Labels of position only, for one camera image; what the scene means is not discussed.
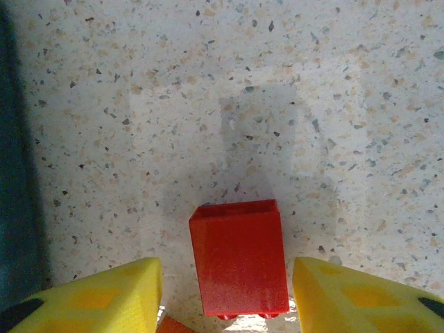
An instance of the dark teal object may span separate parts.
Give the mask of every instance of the dark teal object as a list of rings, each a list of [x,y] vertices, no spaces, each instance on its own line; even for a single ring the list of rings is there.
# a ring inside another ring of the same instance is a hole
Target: dark teal object
[[[44,271],[17,64],[0,6],[0,311],[39,291]]]

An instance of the red plastic box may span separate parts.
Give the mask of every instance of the red plastic box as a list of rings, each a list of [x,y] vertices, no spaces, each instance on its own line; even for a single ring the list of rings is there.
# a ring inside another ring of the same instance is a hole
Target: red plastic box
[[[289,311],[275,200],[201,206],[189,220],[203,311],[231,319]]]

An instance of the terrazzo floor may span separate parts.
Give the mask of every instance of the terrazzo floor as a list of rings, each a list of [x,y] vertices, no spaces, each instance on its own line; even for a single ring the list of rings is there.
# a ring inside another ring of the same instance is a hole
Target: terrazzo floor
[[[157,256],[197,332],[299,332],[292,295],[269,321],[200,304],[192,212],[275,198],[289,277],[306,255],[444,296],[444,1],[8,7],[54,285]]]

